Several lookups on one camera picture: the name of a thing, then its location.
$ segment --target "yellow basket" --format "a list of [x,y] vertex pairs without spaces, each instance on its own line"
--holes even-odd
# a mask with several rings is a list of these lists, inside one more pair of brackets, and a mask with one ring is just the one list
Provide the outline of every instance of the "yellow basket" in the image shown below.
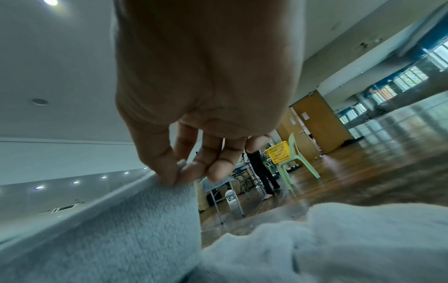
[[278,145],[274,145],[271,148],[265,150],[274,164],[279,164],[282,161],[289,159],[289,146],[288,142],[284,141]]

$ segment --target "ceiling vent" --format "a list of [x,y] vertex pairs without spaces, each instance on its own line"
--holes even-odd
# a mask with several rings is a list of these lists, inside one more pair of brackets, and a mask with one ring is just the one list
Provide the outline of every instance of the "ceiling vent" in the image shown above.
[[59,211],[63,211],[63,210],[67,210],[67,209],[71,209],[74,208],[77,205],[77,203],[74,204],[70,204],[64,207],[56,207],[55,209],[53,209],[53,211],[51,213],[55,213],[55,212],[59,212]]

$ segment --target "recessed light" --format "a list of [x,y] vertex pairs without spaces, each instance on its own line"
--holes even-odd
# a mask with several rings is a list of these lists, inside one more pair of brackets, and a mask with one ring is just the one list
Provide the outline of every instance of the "recessed light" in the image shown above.
[[31,99],[31,103],[36,105],[36,106],[47,106],[48,105],[48,100],[42,99],[42,98],[33,98]]
[[57,0],[43,0],[45,3],[47,3],[48,5],[51,6],[56,6],[57,5]]

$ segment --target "person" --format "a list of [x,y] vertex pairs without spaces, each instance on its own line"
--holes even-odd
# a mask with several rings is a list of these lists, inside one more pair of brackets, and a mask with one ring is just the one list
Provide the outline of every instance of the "person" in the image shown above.
[[[115,104],[164,184],[219,181],[270,140],[300,77],[304,0],[114,0],[114,10]],[[202,148],[178,172],[199,130]]]
[[[261,182],[263,183],[263,186],[265,187],[266,196],[264,197],[264,199],[267,200],[274,195],[274,190],[280,189],[280,185],[272,176],[269,169],[267,169],[266,166],[263,164],[263,160],[261,160],[259,150],[256,150],[253,153],[246,152],[246,155],[250,163],[252,164],[252,168],[255,174],[260,178]],[[269,182],[271,182],[271,184],[274,186],[274,190],[271,188]]]

